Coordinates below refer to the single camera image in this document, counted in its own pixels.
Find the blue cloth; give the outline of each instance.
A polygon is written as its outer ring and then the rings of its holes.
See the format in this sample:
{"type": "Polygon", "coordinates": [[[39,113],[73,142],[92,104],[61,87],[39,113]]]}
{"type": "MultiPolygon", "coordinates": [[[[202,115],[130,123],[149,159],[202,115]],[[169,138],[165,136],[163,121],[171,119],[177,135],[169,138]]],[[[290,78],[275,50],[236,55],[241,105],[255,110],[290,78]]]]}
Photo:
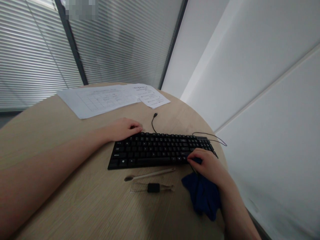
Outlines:
{"type": "Polygon", "coordinates": [[[214,221],[217,210],[221,207],[217,185],[195,172],[185,176],[181,181],[190,193],[194,211],[199,215],[204,212],[211,221],[214,221]]]}

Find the forearm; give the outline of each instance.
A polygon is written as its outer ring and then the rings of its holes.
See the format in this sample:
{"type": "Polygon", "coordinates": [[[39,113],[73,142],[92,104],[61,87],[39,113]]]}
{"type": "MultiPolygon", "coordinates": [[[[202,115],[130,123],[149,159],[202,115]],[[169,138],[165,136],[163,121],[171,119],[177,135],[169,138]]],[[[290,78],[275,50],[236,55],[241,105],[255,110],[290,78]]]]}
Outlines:
{"type": "Polygon", "coordinates": [[[231,177],[220,190],[222,215],[229,239],[260,239],[260,236],[231,177]]]}
{"type": "Polygon", "coordinates": [[[0,172],[0,238],[23,224],[58,186],[109,140],[99,130],[0,172]]]}

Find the paper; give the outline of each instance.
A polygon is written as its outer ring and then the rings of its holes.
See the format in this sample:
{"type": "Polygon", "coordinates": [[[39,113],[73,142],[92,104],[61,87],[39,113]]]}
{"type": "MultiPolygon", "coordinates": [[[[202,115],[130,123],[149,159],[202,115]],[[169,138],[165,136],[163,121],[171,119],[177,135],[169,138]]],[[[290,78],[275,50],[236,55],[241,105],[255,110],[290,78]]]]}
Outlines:
{"type": "Polygon", "coordinates": [[[80,119],[140,102],[122,85],[66,89],[57,94],[80,119]]]}
{"type": "Polygon", "coordinates": [[[166,103],[170,103],[170,100],[165,98],[161,93],[149,85],[137,83],[127,84],[125,87],[133,95],[136,95],[141,102],[152,109],[160,107],[166,103]]]}

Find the horizontal blinds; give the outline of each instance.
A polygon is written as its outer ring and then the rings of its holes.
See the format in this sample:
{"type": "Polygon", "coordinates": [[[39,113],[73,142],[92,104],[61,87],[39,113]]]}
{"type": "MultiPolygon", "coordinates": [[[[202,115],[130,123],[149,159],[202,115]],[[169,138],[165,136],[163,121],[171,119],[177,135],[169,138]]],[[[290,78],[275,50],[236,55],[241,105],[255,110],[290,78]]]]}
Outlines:
{"type": "Polygon", "coordinates": [[[98,2],[98,20],[69,20],[89,84],[159,88],[183,1],[98,2]]]}
{"type": "Polygon", "coordinates": [[[53,2],[0,0],[0,111],[82,85],[53,2]]]}

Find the round table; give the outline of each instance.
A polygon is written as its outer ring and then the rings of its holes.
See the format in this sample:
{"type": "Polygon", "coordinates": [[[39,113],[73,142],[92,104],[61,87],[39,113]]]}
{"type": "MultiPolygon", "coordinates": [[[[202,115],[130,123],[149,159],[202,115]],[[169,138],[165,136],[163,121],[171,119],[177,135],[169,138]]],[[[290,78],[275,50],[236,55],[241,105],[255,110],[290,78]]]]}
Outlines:
{"type": "MultiPolygon", "coordinates": [[[[101,83],[86,87],[122,83],[101,83]]],[[[144,132],[191,135],[213,134],[203,118],[184,102],[161,92],[171,103],[157,109],[136,103],[89,119],[79,119],[58,97],[52,96],[20,113],[0,129],[0,169],[51,149],[80,134],[121,118],[139,121],[144,132]]],[[[130,193],[128,175],[140,175],[168,167],[108,171],[114,143],[95,152],[55,191],[13,236],[14,239],[221,239],[224,223],[220,211],[215,222],[198,216],[181,179],[189,165],[176,171],[141,179],[141,183],[174,184],[174,192],[130,193]]],[[[212,142],[227,167],[219,143],[212,142]]]]}

